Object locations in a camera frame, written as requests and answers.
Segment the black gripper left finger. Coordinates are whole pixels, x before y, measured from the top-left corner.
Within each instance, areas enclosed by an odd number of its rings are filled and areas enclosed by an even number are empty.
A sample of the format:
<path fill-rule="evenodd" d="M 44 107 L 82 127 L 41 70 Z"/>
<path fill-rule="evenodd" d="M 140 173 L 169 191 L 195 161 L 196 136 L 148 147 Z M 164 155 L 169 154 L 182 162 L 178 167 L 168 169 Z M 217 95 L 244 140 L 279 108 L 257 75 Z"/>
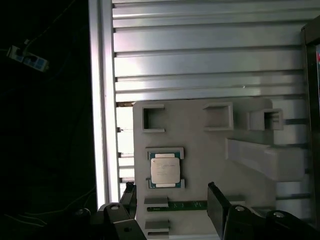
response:
<path fill-rule="evenodd" d="M 91 215 L 81 209 L 71 225 L 73 240 L 144 240 L 135 220 L 137 186 L 127 182 L 120 202 L 113 202 Z"/>

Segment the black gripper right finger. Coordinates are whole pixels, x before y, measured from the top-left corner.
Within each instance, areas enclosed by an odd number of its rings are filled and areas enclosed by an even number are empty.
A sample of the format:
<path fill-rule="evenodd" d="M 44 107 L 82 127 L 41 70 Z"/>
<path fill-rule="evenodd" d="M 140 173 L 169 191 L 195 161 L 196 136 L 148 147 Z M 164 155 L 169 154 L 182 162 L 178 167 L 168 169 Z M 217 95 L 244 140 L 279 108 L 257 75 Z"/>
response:
<path fill-rule="evenodd" d="M 271 210 L 265 217 L 231 204 L 214 182 L 207 188 L 207 215 L 221 240 L 311 240 L 313 227 L 294 215 Z"/>

